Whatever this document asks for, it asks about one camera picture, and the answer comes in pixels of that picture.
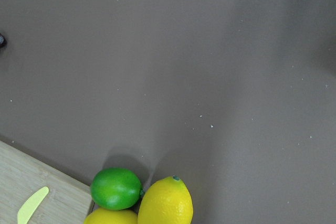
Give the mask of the yellow plastic knife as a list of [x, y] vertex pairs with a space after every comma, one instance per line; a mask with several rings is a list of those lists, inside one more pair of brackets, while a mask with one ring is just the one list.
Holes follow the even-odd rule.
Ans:
[[17, 213], [17, 223], [27, 224], [39, 205], [49, 194], [49, 187], [44, 186], [34, 192], [20, 207]]

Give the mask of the wooden cutting board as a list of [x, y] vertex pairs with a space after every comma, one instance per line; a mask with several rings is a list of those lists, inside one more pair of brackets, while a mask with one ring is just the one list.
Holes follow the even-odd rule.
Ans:
[[17, 223], [17, 213], [37, 190], [47, 186], [30, 223], [83, 223], [92, 210], [87, 185], [1, 142], [1, 223]]

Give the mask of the green lime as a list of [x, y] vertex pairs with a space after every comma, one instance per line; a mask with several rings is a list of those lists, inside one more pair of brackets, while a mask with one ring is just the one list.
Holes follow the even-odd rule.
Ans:
[[98, 172], [91, 185], [94, 203], [107, 210], [133, 207], [144, 195], [138, 176], [126, 168], [112, 167]]

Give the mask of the dark red cherries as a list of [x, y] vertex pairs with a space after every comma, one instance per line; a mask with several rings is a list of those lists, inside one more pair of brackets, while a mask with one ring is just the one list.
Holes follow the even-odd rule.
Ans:
[[3, 48], [5, 45], [6, 45], [6, 39], [2, 34], [0, 34], [0, 48]]

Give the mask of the yellow lemon near lime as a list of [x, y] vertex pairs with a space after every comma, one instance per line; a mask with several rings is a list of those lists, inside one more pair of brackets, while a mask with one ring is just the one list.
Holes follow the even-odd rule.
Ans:
[[106, 210], [98, 208], [90, 213], [84, 224], [137, 224], [138, 215], [131, 210]]

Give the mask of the yellow lemon front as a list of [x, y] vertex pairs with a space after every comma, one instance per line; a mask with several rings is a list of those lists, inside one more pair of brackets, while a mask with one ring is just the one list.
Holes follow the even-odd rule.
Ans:
[[158, 180], [144, 194], [138, 223], [185, 223], [193, 219], [193, 202], [184, 182], [176, 175]]

